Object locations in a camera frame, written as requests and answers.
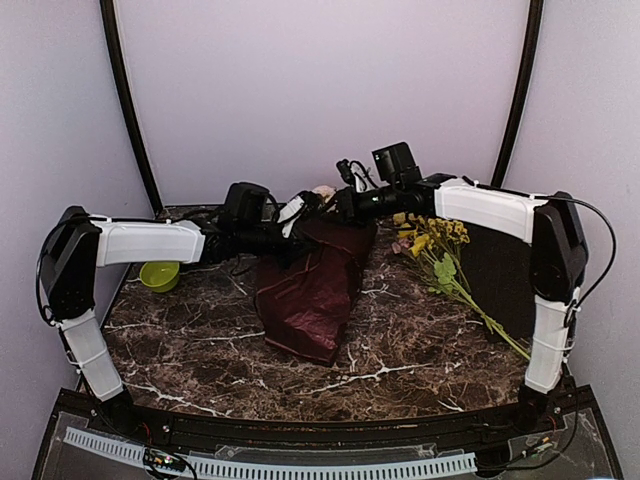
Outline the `pink fake rose bunch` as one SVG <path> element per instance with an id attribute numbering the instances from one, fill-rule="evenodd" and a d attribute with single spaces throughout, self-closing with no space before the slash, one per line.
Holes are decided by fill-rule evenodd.
<path id="1" fill-rule="evenodd" d="M 320 185 L 315 187 L 312 192 L 317 195 L 322 204 L 327 204 L 336 194 L 336 188 L 328 185 Z"/>

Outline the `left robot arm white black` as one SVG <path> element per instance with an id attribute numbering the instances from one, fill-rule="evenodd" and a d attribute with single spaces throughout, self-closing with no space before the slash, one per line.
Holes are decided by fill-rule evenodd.
<path id="1" fill-rule="evenodd" d="M 204 209 L 176 220 L 133 219 L 71 206 L 41 247 L 36 301 L 44 322 L 57 329 L 70 364 L 103 405 L 103 421 L 120 436 L 131 436 L 141 427 L 141 415 L 126 402 L 128 389 L 97 318 L 98 271 L 147 262 L 213 265 L 242 254 L 288 263 L 311 247 L 297 218 L 242 222 Z"/>

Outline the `red wrapping paper sheet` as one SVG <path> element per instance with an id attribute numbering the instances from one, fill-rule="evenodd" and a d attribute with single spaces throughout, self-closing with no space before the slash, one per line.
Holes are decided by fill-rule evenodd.
<path id="1" fill-rule="evenodd" d="M 287 269 L 280 268 L 273 257 L 260 259 L 256 313 L 268 344 L 331 366 L 362 287 L 377 225 L 310 220 L 301 230 L 315 243 L 315 251 L 296 259 Z"/>

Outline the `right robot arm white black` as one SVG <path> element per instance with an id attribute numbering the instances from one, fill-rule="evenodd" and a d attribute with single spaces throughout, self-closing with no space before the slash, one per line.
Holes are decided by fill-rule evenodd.
<path id="1" fill-rule="evenodd" d="M 391 184 L 368 192 L 346 187 L 332 200 L 345 221 L 411 213 L 461 221 L 527 246 L 535 317 L 524 384 L 541 394 L 556 387 L 573 348 L 577 314 L 588 295 L 582 285 L 589 252 L 577 212 L 582 201 L 565 192 L 508 191 L 444 173 L 403 187 Z"/>

